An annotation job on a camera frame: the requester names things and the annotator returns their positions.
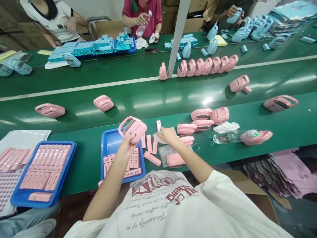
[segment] stack of bags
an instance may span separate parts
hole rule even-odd
[[[309,1],[295,1],[273,8],[268,16],[274,20],[267,32],[270,37],[281,33],[296,34],[307,20],[317,17],[317,5]]]
[[[258,186],[265,186],[274,193],[302,198],[308,193],[317,193],[317,176],[293,152],[284,150],[269,155],[244,160],[248,177]]]

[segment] worker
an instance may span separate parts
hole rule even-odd
[[[152,12],[150,23],[147,25],[145,18],[148,17],[149,10]],[[124,0],[122,11],[122,23],[125,27],[130,27],[132,35],[136,38],[136,30],[140,25],[146,25],[142,37],[151,37],[157,33],[154,43],[159,40],[162,28],[162,8],[160,0]]]
[[[56,42],[51,34],[54,34],[62,44],[85,41],[77,33],[76,26],[87,27],[87,21],[65,2],[31,0],[30,3],[21,3],[21,5],[53,48],[56,48]]]
[[[160,131],[160,139],[180,154],[200,185],[192,187],[180,172],[151,171],[130,184],[116,208],[135,148],[129,143],[132,135],[121,143],[83,220],[76,222],[64,238],[292,237],[267,218],[229,177],[189,149],[175,131],[163,127]]]

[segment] water bottle cap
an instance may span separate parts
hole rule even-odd
[[[249,130],[247,131],[247,136],[250,138],[259,136],[259,132],[257,130]]]

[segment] white stripe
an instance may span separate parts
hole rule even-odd
[[[280,63],[289,63],[289,62],[295,62],[295,61],[301,61],[301,60],[311,60],[311,59],[317,59],[317,55],[292,58],[292,59],[269,61],[269,62],[263,62],[263,63],[240,65],[240,66],[234,67],[234,69],[252,68],[252,67],[258,67],[258,66],[280,64]],[[177,74],[172,75],[172,78],[176,78],[176,77],[177,77]],[[112,82],[112,83],[95,84],[95,85],[89,85],[89,86],[59,89],[59,90],[33,93],[33,94],[17,95],[17,96],[0,98],[0,101],[10,101],[10,100],[16,100],[16,99],[23,99],[23,98],[33,98],[33,97],[39,97],[39,96],[45,96],[45,95],[69,93],[69,92],[82,91],[82,90],[88,90],[88,89],[104,88],[104,87],[111,87],[111,86],[131,84],[131,83],[141,83],[141,82],[148,82],[148,81],[154,81],[154,80],[159,80],[159,77],[157,76],[157,77],[150,77],[150,78],[131,79],[131,80],[126,80],[126,81]]]

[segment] pink shirt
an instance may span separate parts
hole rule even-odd
[[[150,37],[152,33],[155,32],[156,25],[162,23],[162,8],[161,0],[148,0],[145,5],[145,9],[142,8],[139,0],[124,0],[124,7],[122,10],[122,15],[126,15],[130,18],[137,18],[141,13],[149,14],[149,10],[152,12],[150,18],[150,23],[145,28],[144,34],[142,37]],[[136,30],[139,26],[134,26],[131,28],[132,34],[135,38]]]

